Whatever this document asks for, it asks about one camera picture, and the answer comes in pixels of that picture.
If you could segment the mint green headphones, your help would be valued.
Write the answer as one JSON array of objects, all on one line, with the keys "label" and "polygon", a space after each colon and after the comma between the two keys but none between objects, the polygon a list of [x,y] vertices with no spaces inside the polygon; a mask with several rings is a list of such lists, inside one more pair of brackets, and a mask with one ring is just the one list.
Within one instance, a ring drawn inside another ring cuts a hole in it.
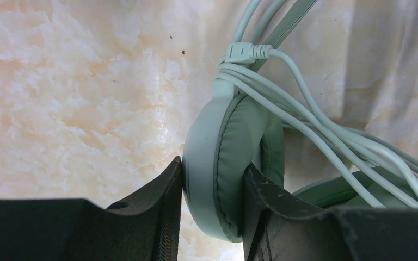
[{"label": "mint green headphones", "polygon": [[294,195],[316,207],[336,205],[418,209],[418,160],[320,110],[294,61],[278,48],[313,7],[296,1],[265,41],[260,36],[283,1],[273,2],[251,38],[244,32],[259,6],[250,1],[218,63],[212,100],[190,128],[183,151],[187,206],[207,235],[242,240],[243,174],[254,164],[282,186],[284,129],[307,136],[337,168]]}]

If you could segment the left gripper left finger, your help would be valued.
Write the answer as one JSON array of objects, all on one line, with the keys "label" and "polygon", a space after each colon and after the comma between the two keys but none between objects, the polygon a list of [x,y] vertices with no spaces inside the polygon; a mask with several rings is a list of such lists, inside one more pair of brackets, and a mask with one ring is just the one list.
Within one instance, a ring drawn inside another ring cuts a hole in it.
[{"label": "left gripper left finger", "polygon": [[101,208],[83,198],[0,200],[0,260],[177,260],[182,163]]}]

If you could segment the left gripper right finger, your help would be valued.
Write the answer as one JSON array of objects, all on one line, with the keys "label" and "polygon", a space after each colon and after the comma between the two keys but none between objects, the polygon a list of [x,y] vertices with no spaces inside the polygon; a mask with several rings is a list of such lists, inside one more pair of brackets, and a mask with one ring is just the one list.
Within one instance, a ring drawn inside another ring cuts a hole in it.
[{"label": "left gripper right finger", "polygon": [[246,260],[418,260],[418,209],[321,209],[249,165],[242,237]]}]

